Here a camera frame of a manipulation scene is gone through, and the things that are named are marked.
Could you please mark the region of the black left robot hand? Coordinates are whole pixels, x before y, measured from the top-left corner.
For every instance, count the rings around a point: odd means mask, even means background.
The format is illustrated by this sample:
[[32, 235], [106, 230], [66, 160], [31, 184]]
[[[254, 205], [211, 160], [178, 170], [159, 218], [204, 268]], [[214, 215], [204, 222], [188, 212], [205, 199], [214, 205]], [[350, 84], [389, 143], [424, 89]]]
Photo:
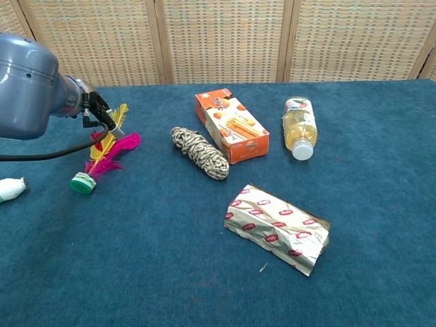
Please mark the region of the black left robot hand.
[[108, 127], [108, 131], [118, 140], [125, 136], [124, 132], [110, 115], [110, 109], [107, 103], [99, 95], [97, 91], [89, 93], [90, 111], [94, 117]]

